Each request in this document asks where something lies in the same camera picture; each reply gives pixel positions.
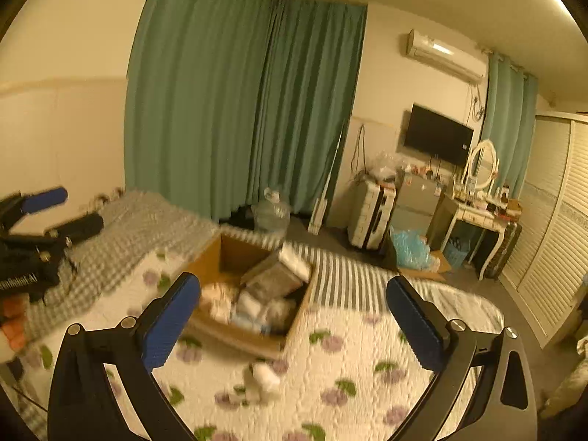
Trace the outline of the person's left hand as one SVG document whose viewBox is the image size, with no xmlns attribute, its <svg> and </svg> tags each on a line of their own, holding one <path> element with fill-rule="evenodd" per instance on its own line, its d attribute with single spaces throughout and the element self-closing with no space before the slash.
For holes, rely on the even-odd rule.
<svg viewBox="0 0 588 441">
<path fill-rule="evenodd" d="M 1 362 L 12 361 L 27 344 L 25 333 L 29 296 L 18 294 L 1 299 Z"/>
</svg>

